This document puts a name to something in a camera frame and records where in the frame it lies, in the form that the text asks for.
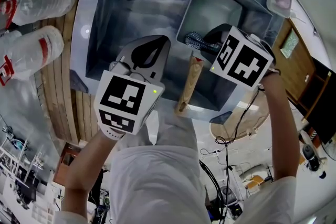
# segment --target white glove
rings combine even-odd
[[[98,126],[100,127],[100,130],[103,132],[103,134],[112,140],[120,140],[125,134],[119,131],[115,131],[114,129],[107,127],[106,125],[100,122],[98,122]]]

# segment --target stainless steel sink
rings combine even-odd
[[[274,15],[257,0],[236,1],[244,8],[238,26],[268,37]],[[127,43],[148,35],[166,35],[172,44],[162,78],[166,90],[157,108],[173,109],[183,90],[192,53],[191,48],[176,40],[189,2],[79,0],[71,48],[72,88],[95,94],[102,72],[108,70]],[[277,35],[278,30],[271,31]],[[203,69],[190,101],[194,109],[187,116],[210,120],[233,110],[244,93],[236,84]]]

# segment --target desk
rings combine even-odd
[[[233,139],[237,123],[255,94],[256,91],[247,92],[242,100],[238,103],[237,107],[233,110],[231,116],[227,119],[224,125],[211,123],[210,131],[212,135],[214,137],[221,136],[225,140]],[[250,109],[246,112],[238,127],[236,140],[247,136],[247,129],[258,129],[267,119],[268,115],[269,111],[266,96],[264,92],[259,92],[256,100]]]

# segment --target plastic bottle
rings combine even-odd
[[[8,14],[0,13],[0,30],[5,29],[8,21]]]
[[[2,14],[14,13],[12,22],[25,25],[63,16],[71,10],[74,3],[75,0],[7,0],[2,4]]]
[[[54,61],[63,51],[64,41],[60,31],[54,26],[45,26],[32,33],[17,38],[12,46],[4,50],[14,73],[8,68],[1,70],[3,77],[28,80],[31,75]]]
[[[12,46],[14,41],[20,36],[22,36],[22,34],[15,30],[0,37],[0,52],[3,52],[5,48]]]

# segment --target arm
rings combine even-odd
[[[66,179],[62,211],[73,212],[87,218],[87,200],[104,162],[116,141],[101,131],[73,160]]]
[[[272,158],[275,180],[296,176],[300,147],[292,111],[285,87],[278,74],[270,74],[261,81],[267,98],[272,127]]]

